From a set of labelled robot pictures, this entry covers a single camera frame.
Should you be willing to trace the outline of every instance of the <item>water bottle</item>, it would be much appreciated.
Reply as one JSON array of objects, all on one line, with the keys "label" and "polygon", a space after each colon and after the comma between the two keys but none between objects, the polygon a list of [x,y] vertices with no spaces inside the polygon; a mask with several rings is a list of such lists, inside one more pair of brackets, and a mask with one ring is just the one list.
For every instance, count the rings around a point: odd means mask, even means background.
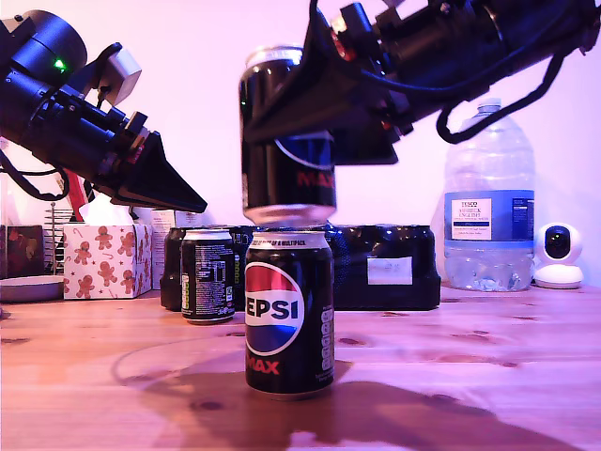
[{"label": "water bottle", "polygon": [[[501,109],[483,101],[462,130]],[[506,117],[452,146],[445,168],[445,270],[455,288],[526,289],[534,248],[534,153]]]}]

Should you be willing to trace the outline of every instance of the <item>pepsi logo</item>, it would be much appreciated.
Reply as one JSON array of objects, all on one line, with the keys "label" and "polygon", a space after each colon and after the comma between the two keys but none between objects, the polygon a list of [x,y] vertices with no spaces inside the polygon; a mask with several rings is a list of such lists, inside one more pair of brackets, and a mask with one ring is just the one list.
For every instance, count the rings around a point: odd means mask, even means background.
[{"label": "pepsi logo", "polygon": [[269,263],[249,263],[245,274],[246,345],[257,355],[277,354],[301,331],[301,289],[286,272]]}]

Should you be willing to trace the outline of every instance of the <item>table surface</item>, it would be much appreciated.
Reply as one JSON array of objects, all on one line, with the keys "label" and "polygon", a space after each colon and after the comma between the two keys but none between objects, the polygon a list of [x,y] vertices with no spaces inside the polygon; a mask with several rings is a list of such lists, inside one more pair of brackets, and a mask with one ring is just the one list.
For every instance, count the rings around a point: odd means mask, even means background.
[{"label": "table surface", "polygon": [[601,450],[600,303],[444,288],[432,312],[337,313],[333,389],[297,402],[247,387],[241,314],[4,305],[2,449]]}]

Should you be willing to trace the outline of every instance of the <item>white camera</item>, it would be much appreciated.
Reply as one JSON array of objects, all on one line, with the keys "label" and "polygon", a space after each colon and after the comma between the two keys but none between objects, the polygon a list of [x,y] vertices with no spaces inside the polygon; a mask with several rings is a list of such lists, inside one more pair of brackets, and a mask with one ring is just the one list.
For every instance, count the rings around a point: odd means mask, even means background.
[{"label": "white camera", "polygon": [[571,225],[551,223],[536,234],[534,282],[544,288],[578,288],[582,270],[575,265],[582,240]]}]

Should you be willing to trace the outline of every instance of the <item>bottle cap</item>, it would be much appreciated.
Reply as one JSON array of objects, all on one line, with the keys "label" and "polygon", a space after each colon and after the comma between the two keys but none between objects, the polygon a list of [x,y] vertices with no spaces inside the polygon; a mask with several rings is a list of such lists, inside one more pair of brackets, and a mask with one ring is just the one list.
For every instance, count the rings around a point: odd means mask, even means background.
[{"label": "bottle cap", "polygon": [[480,101],[478,111],[480,113],[494,113],[501,109],[501,99],[493,97]]}]

